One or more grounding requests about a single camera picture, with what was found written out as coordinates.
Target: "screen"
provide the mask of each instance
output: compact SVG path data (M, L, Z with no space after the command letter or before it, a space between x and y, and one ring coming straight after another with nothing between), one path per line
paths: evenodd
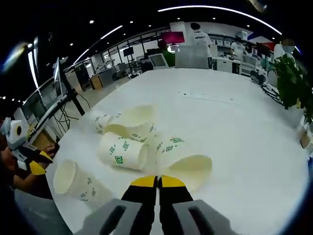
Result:
M128 55L131 55L134 53L134 49L131 47L131 48L127 48L125 50L123 50L124 52L124 56L128 56Z
M184 43L183 32L164 32L161 34L161 39L166 43Z
M154 66L166 66L161 55L150 56L150 59Z

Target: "pink monitor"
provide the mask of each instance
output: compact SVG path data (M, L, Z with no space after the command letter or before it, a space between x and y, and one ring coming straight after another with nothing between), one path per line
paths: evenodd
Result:
M164 32L161 34L161 39L166 43L184 43L183 32Z

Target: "black ceiling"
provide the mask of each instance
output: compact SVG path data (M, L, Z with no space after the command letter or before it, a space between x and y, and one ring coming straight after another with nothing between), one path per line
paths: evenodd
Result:
M248 0L173 0L173 1L44 1L44 3L31 3L29 1L8 3L5 7L5 17L2 15L2 42L1 62L3 63L9 51L20 41L32 42L37 35L48 38L53 33L55 43L53 51L45 53L46 60L54 60L54 56L68 56L68 63L73 63L87 48L97 42L103 35L112 29L123 25L104 40L101 40L90 49L87 56L97 50L104 51L110 45L116 44L132 35L168 26L176 21L215 22L235 25L246 28L249 24L251 31L257 31L268 38L278 37L278 34L263 24L239 14L216 9L177 9L166 12L157 10L180 5L215 5L235 9L253 15L280 31L294 36L303 54L309 51L308 33L303 29L310 9L298 0L288 5L285 1L260 0L267 3L265 13L259 13ZM0 96L10 95L14 89L12 83L19 78L10 78L5 83L0 81ZM25 98L27 92L20 93Z

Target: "white table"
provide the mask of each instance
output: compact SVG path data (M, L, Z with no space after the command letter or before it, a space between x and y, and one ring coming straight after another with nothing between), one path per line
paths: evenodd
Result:
M212 158L206 184L192 194L226 216L239 234L269 235L282 229L301 202L307 186L306 152L295 130L281 115L283 107L244 76L214 70L154 70L109 94L94 110L116 114L138 104L157 107L158 130L171 130ZM72 232L81 229L89 208L56 195L56 165L73 159L121 197L140 174L117 173L96 159L101 135L88 128L86 113L60 141L47 180L61 216ZM151 234L163 234L156 218Z

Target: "potted plant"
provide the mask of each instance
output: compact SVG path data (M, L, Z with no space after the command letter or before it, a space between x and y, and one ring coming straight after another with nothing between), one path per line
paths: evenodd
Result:
M304 109L305 122L311 123L313 93L309 76L298 68L294 59L288 57L287 54L275 60L274 71L277 74L277 89L285 109L297 105L298 109Z

